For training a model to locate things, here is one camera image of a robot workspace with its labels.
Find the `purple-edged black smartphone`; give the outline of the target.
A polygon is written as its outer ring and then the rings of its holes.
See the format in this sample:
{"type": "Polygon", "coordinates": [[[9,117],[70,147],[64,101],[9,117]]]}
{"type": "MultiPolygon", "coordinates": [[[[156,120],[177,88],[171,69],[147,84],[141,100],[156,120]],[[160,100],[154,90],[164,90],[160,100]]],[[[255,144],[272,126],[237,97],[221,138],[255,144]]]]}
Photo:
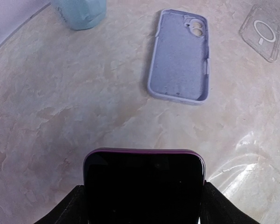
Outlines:
{"type": "Polygon", "coordinates": [[[98,148],[83,165],[91,224],[196,224],[205,182],[188,149],[98,148]]]}

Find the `lavender silicone phone case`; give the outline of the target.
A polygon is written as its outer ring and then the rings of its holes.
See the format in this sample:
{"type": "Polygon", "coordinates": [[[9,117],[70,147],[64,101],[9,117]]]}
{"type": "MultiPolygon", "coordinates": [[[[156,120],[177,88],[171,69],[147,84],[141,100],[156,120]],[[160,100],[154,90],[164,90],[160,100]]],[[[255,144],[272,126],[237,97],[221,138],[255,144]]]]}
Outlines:
{"type": "Polygon", "coordinates": [[[147,80],[151,96],[189,105],[202,104],[210,88],[209,27],[205,17],[161,11],[147,80]]]}

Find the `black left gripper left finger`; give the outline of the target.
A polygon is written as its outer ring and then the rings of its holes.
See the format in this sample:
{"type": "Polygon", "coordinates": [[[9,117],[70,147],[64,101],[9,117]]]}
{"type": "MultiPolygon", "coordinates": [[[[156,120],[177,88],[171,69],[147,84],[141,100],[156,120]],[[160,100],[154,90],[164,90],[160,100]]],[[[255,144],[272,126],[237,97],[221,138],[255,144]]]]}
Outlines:
{"type": "Polygon", "coordinates": [[[86,203],[84,185],[77,185],[47,215],[35,224],[85,224],[86,203]]]}

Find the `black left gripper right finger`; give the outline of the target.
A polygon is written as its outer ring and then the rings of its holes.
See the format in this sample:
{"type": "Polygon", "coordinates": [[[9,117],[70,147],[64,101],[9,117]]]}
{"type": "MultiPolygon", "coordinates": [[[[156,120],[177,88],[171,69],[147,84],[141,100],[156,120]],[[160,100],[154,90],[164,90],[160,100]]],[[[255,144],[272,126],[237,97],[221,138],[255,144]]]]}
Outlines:
{"type": "Polygon", "coordinates": [[[200,210],[201,224],[247,224],[249,217],[212,183],[205,182],[200,210]]]}

